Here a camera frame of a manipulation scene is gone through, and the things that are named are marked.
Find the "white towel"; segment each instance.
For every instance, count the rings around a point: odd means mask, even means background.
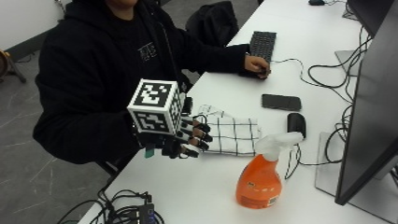
[[[209,149],[202,152],[230,154],[237,156],[254,156],[254,144],[259,137],[257,119],[238,119],[210,105],[198,108],[200,122],[206,122],[212,128],[209,134],[213,142]]]

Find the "smartphone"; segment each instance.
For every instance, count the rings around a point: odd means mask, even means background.
[[[262,94],[261,105],[266,108],[298,111],[301,109],[301,100],[295,96]]]

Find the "orange spray bottle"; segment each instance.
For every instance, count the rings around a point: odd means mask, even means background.
[[[303,139],[302,133],[265,136],[255,142],[255,157],[243,169],[237,182],[237,202],[249,208],[271,206],[282,191],[275,171],[278,154]]]

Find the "white cube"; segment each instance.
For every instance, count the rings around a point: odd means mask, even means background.
[[[140,133],[174,135],[181,108],[177,81],[141,79],[128,106]]]

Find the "wall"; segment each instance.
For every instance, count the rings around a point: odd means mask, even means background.
[[[64,16],[54,0],[0,0],[0,49],[49,30]]]

